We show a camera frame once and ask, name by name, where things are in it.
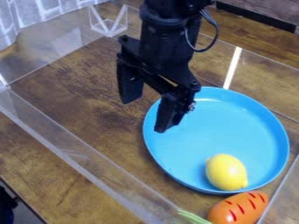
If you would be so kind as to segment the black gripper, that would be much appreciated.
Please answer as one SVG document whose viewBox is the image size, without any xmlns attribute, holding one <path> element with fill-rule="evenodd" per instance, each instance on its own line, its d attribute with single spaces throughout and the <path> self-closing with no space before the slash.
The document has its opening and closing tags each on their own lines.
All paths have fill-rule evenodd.
<svg viewBox="0 0 299 224">
<path fill-rule="evenodd" d="M 123 35 L 117 38 L 121 50 L 116 55 L 116 80 L 119 97 L 124 104 L 143 95 L 147 84 L 162 96 L 154 130 L 164 133 L 176 126 L 184 115 L 194 110 L 194 96 L 202 89 L 188 68 L 188 62 L 172 61 L 151 65 L 139 52 L 140 41 Z"/>
</svg>

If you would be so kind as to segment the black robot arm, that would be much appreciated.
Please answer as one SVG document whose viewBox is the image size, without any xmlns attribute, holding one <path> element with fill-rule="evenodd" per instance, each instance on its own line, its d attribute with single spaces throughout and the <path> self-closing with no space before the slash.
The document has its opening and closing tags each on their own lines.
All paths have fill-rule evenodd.
<svg viewBox="0 0 299 224">
<path fill-rule="evenodd" d="M 143 95 L 150 86 L 160 95 L 154 130 L 166 132 L 178 125 L 191 110 L 194 96 L 202 90 L 188 63 L 202 22 L 216 25 L 206 7 L 215 0 L 144 0 L 140 7 L 142 34 L 135 39 L 123 35 L 117 41 L 121 51 L 116 55 L 116 80 L 123 103 Z"/>
</svg>

